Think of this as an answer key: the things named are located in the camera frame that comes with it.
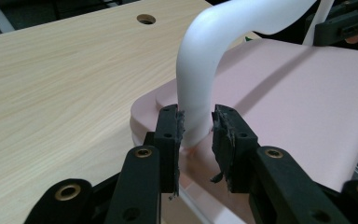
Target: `wooden table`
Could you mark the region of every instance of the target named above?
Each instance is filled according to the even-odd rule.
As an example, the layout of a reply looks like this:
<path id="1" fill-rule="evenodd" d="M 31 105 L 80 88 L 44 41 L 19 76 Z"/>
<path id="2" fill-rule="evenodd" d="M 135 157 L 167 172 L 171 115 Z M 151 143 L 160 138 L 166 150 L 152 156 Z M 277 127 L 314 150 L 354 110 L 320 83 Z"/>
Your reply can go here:
<path id="1" fill-rule="evenodd" d="M 208 6 L 144 0 L 0 35 L 0 223 L 22 223 L 61 180 L 120 171 L 132 103 L 175 77 L 182 36 Z"/>

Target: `white handle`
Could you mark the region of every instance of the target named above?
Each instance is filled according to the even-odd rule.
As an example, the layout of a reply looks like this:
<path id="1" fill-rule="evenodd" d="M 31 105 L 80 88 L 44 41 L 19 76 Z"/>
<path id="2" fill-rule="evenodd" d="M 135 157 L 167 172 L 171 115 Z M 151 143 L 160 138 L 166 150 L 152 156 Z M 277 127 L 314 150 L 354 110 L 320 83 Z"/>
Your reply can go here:
<path id="1" fill-rule="evenodd" d="M 187 29 L 176 62 L 178 104 L 185 111 L 183 146 L 211 129 L 214 74 L 224 52 L 241 35 L 274 34 L 300 18 L 314 0 L 232 0 L 202 11 Z"/>

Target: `light wood tabletop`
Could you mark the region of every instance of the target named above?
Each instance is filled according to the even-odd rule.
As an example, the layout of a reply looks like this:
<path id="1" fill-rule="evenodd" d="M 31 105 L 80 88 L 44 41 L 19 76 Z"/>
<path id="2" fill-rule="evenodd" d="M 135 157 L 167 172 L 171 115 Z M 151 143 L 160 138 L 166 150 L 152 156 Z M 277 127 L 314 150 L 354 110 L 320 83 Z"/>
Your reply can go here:
<path id="1" fill-rule="evenodd" d="M 175 77 L 186 28 L 208 6 L 144 0 L 0 35 L 0 223 L 22 223 L 61 180 L 121 170 L 132 103 Z"/>

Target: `white pipe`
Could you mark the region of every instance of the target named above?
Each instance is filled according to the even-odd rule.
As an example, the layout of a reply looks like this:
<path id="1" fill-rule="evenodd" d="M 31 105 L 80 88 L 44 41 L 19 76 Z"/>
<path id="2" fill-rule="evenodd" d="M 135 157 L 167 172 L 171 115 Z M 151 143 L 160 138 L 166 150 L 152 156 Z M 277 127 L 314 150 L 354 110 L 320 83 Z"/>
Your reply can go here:
<path id="1" fill-rule="evenodd" d="M 322 23 L 326 20 L 328 13 L 330 12 L 331 6 L 334 0 L 323 0 L 318 6 L 318 10 L 315 13 L 315 17 L 310 23 L 310 28 L 305 35 L 303 45 L 312 46 L 313 37 L 315 35 L 315 25 Z"/>
<path id="2" fill-rule="evenodd" d="M 183 146 L 211 129 L 214 74 L 224 52 L 241 35 L 270 35 L 300 18 L 315 0 L 232 0 L 202 11 L 187 29 L 176 62 L 178 104 L 185 111 Z"/>

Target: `pink plastic surface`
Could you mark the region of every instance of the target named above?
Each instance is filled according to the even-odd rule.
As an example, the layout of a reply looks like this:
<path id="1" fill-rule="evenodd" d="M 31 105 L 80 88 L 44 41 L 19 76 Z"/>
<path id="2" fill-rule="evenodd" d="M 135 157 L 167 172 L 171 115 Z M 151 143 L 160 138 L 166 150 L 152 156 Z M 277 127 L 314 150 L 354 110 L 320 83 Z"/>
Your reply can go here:
<path id="1" fill-rule="evenodd" d="M 135 145 L 155 130 L 159 109 L 176 103 L 173 80 L 133 104 Z M 351 178 L 358 161 L 358 51 L 268 39 L 243 43 L 218 66 L 211 111 L 214 104 L 235 108 L 260 145 L 287 150 L 313 180 L 340 190 Z M 180 169 L 235 210 L 246 197 L 229 197 L 227 189 L 208 182 L 218 173 L 211 136 L 182 150 Z"/>

